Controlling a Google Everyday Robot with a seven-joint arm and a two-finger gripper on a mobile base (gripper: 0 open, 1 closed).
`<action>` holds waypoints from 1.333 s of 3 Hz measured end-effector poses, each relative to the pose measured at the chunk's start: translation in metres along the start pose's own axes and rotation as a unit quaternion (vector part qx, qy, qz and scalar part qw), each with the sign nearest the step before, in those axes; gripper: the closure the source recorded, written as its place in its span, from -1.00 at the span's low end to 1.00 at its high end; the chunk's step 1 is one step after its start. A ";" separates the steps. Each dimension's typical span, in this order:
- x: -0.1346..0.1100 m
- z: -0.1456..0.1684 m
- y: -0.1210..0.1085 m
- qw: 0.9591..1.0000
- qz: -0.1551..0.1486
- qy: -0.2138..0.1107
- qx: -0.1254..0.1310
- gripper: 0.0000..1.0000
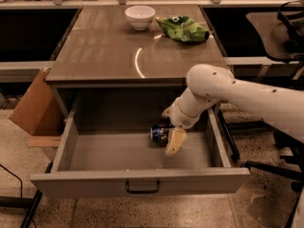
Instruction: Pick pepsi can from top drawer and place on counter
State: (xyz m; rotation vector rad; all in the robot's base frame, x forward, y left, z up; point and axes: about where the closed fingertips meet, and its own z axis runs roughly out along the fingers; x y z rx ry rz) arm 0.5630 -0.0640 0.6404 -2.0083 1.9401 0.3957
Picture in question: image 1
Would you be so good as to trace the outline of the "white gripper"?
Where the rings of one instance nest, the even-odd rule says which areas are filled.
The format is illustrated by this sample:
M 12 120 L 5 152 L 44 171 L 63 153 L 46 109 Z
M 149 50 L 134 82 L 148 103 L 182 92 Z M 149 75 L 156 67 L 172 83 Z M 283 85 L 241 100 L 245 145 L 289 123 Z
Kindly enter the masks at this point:
M 169 130 L 168 144 L 165 149 L 167 156 L 173 156 L 179 151 L 186 139 L 186 131 L 184 129 L 192 128 L 199 120 L 199 117 L 190 117 L 183 113 L 179 107 L 179 98 L 167 107 L 161 116 L 169 118 L 170 123 L 175 126 L 175 128 Z

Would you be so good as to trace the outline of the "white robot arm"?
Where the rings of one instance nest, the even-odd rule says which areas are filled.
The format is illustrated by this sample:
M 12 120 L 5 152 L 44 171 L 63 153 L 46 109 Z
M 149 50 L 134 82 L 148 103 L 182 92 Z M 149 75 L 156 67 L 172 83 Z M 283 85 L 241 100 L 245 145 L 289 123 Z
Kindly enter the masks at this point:
M 189 69 L 186 89 L 162 113 L 174 125 L 165 154 L 176 154 L 200 114 L 221 101 L 304 143 L 303 91 L 237 80 L 227 68 L 200 64 Z

